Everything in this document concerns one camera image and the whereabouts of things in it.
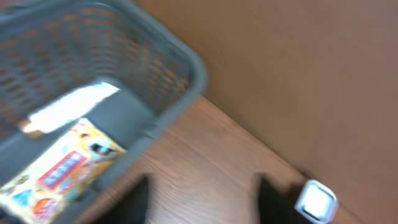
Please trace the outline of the yellow snack bag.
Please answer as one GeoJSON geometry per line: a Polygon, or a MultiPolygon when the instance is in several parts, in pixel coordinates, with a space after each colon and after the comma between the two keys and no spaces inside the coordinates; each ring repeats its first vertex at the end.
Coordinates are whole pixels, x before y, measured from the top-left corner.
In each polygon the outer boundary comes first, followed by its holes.
{"type": "Polygon", "coordinates": [[[22,223],[51,223],[125,152],[82,118],[1,187],[1,211],[22,223]]]}

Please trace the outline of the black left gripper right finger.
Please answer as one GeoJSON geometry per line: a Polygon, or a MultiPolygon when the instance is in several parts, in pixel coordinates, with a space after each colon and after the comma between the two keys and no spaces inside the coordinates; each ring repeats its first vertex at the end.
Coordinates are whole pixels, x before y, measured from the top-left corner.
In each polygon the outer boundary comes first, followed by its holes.
{"type": "Polygon", "coordinates": [[[296,211],[295,203],[302,187],[292,185],[280,191],[265,174],[257,174],[257,211],[260,224],[306,224],[307,219],[296,211]]]}

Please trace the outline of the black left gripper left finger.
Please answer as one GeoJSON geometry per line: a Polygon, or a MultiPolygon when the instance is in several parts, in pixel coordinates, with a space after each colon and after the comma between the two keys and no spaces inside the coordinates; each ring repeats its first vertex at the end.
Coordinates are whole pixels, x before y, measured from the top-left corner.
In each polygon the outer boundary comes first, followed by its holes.
{"type": "Polygon", "coordinates": [[[145,224],[150,199],[150,177],[138,183],[109,211],[93,224],[145,224]]]}

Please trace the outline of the white tube gold cap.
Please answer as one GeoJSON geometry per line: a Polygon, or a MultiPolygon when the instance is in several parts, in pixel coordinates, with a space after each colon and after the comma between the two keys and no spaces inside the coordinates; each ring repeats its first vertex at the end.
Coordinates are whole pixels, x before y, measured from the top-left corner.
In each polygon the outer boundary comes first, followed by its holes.
{"type": "Polygon", "coordinates": [[[102,81],[80,86],[31,112],[17,127],[31,139],[41,138],[83,117],[118,91],[118,87],[102,81]]]}

